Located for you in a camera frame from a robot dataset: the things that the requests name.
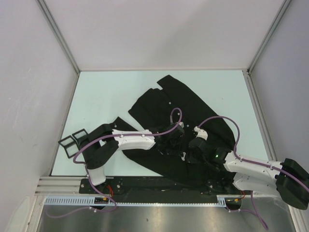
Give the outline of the black button-up shirt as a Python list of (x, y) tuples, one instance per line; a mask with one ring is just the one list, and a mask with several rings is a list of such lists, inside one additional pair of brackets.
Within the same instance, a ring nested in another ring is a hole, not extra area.
[(129, 110), (129, 114), (144, 128), (163, 132), (173, 123), (184, 123), (182, 153), (163, 155), (155, 148), (124, 151), (124, 155), (137, 164), (174, 181), (206, 181), (206, 169), (200, 164), (182, 161), (183, 152), (196, 138), (194, 127), (208, 133), (207, 142), (213, 147), (233, 150), (235, 137), (228, 124), (188, 86), (167, 75), (158, 81), (159, 88), (142, 94)]

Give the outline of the pink red round brooch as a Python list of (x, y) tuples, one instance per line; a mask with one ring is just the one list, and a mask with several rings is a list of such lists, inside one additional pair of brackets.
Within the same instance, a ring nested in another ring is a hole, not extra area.
[(181, 157), (182, 161), (185, 161), (185, 157), (186, 157), (186, 152), (183, 152), (183, 155)]

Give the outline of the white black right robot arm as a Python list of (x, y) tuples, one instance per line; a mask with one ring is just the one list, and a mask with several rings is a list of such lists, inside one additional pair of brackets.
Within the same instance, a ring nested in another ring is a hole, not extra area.
[(185, 159), (205, 168), (208, 186), (217, 191), (256, 191), (280, 197), (300, 210), (309, 206), (309, 173), (293, 159), (279, 162), (237, 158), (232, 150), (213, 148), (200, 137), (189, 142)]

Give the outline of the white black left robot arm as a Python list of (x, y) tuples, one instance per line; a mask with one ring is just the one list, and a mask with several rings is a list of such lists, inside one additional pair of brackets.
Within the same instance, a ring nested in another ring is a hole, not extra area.
[(166, 147), (168, 142), (184, 134), (182, 122), (173, 123), (163, 132), (158, 130), (119, 131), (109, 124), (103, 124), (90, 134), (78, 139), (78, 147), (86, 163), (90, 177), (90, 188), (96, 193), (102, 193), (106, 187), (104, 165), (118, 150), (150, 150)]

